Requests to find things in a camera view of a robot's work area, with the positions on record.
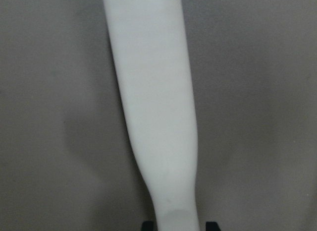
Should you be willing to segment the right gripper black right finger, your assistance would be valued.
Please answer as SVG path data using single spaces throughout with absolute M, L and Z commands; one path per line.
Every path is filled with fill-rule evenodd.
M 205 231 L 221 231 L 217 222 L 206 222 Z

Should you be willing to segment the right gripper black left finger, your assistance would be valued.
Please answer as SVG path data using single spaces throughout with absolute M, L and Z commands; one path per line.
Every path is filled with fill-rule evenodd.
M 154 222 L 153 221 L 144 221 L 141 225 L 141 231 L 153 231 Z

